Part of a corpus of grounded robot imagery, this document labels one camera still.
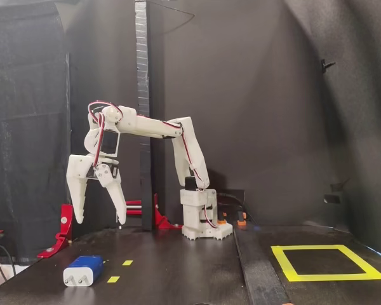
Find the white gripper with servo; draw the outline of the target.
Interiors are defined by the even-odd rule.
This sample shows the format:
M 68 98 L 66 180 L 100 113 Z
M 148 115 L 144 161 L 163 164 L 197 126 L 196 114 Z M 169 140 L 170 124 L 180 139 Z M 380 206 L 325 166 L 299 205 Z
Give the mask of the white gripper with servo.
M 126 200 L 121 187 L 119 162 L 99 157 L 98 166 L 93 169 L 95 157 L 92 155 L 70 155 L 67 167 L 67 185 L 69 187 L 73 211 L 78 224 L 84 219 L 84 202 L 87 179 L 97 180 L 106 188 L 115 206 L 120 225 L 126 223 Z

